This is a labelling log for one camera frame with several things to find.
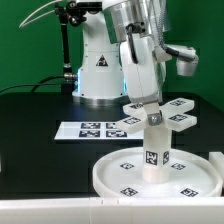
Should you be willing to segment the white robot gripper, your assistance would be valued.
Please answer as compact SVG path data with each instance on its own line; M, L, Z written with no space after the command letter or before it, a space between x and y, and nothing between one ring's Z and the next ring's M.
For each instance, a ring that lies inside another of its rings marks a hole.
M127 93L132 103L145 103L143 108L146 112L150 126L162 123L162 112L157 102L161 99L162 85L166 77L166 65L159 63L154 57L154 41L147 36L133 37L135 53L138 63L132 61L129 42L120 45L122 69L125 76Z

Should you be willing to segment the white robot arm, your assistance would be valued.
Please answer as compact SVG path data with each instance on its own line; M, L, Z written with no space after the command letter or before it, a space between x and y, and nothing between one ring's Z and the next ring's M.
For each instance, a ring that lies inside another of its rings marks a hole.
M161 124L166 0L75 0L71 6L74 21L83 24L84 47L75 99L112 105L127 98L143 105L150 125Z

